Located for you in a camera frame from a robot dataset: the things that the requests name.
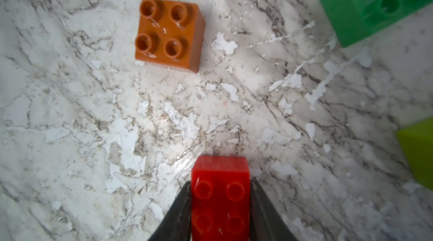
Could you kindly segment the long red lego brick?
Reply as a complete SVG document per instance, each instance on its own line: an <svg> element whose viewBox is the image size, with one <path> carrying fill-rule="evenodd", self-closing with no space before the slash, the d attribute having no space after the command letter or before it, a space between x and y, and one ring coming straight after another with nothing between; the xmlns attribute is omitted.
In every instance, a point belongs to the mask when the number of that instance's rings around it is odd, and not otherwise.
<svg viewBox="0 0 433 241"><path fill-rule="evenodd" d="M250 171L247 159L202 155L191 174L192 239L248 241Z"/></svg>

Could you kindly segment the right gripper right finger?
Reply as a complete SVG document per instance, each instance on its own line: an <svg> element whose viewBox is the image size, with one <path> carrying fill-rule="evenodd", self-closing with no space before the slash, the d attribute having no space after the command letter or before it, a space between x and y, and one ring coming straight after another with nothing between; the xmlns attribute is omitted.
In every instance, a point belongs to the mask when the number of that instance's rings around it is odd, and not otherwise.
<svg viewBox="0 0 433 241"><path fill-rule="evenodd" d="M298 241L256 178L250 182L250 241Z"/></svg>

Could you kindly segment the lime green lego brick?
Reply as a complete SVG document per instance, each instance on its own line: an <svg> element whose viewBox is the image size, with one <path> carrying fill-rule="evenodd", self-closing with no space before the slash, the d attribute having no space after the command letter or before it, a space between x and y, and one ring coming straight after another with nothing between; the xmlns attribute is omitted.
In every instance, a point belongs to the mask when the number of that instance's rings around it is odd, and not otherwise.
<svg viewBox="0 0 433 241"><path fill-rule="evenodd" d="M396 132L415 180L433 189L433 118L419 121Z"/></svg>

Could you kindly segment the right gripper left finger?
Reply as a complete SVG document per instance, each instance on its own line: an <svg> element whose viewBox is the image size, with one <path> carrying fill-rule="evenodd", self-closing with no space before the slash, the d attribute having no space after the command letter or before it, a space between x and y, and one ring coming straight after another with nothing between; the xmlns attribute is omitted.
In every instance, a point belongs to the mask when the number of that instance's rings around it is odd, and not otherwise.
<svg viewBox="0 0 433 241"><path fill-rule="evenodd" d="M192 231L191 212L191 181L187 181L148 241L190 241Z"/></svg>

